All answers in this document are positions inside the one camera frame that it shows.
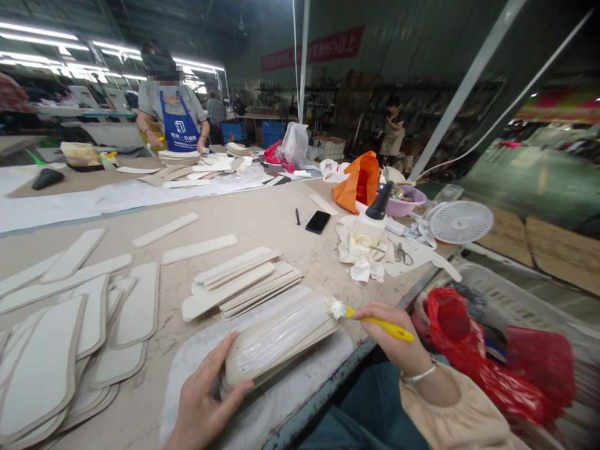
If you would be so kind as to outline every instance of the white desk fan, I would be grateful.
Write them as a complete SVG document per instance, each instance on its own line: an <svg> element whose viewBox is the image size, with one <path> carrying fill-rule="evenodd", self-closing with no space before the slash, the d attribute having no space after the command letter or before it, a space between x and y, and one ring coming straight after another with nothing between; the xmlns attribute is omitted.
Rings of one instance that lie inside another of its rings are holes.
<svg viewBox="0 0 600 450"><path fill-rule="evenodd" d="M481 203L440 203L428 212L429 230L438 241L468 244L483 238L494 224L494 215Z"/></svg>

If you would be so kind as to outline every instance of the smartphone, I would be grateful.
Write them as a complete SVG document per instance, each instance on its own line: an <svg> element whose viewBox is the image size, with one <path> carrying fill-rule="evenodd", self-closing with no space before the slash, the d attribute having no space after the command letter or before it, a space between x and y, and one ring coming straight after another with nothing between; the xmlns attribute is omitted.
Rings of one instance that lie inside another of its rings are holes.
<svg viewBox="0 0 600 450"><path fill-rule="evenodd" d="M311 220L306 224L306 229L308 231L312 231L313 233L321 234L330 217L331 214L317 211L314 213L314 216L311 218Z"/></svg>

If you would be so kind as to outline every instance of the yellow brush handle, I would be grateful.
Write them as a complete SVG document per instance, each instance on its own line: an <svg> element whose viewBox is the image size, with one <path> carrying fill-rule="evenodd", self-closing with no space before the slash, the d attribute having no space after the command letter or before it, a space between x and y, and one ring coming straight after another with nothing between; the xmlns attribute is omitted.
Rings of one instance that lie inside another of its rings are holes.
<svg viewBox="0 0 600 450"><path fill-rule="evenodd" d="M355 310L348 306L346 310L346 319L349 319L355 313ZM413 342L414 336L406 331L404 328L399 327L398 325L391 324L390 322L386 322L380 319L376 319L375 317L365 317L361 319L362 321L376 323L381 326L387 333L392 336L392 338L400 339L401 341Z"/></svg>

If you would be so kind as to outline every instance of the silver bracelet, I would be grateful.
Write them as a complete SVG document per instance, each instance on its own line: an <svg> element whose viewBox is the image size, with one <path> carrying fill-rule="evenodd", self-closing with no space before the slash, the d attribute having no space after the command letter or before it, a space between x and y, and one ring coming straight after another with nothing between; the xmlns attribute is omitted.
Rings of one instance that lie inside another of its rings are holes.
<svg viewBox="0 0 600 450"><path fill-rule="evenodd" d="M433 371L438 366L438 362L431 353L429 355L431 356L431 362L432 362L432 366L429 369L424 371L422 374L415 375L414 377L404 376L404 372L402 372L400 370L400 381L402 381L404 384L417 384L419 381L424 379L426 376L432 374Z"/></svg>

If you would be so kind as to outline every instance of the tan apron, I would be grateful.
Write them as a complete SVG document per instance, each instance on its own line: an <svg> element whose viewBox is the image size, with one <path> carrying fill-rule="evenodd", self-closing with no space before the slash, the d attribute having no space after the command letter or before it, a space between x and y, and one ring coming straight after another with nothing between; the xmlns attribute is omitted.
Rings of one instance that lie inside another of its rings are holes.
<svg viewBox="0 0 600 450"><path fill-rule="evenodd" d="M379 154L383 156L397 156L404 139L404 128L397 130L386 121L386 137L383 138Z"/></svg>

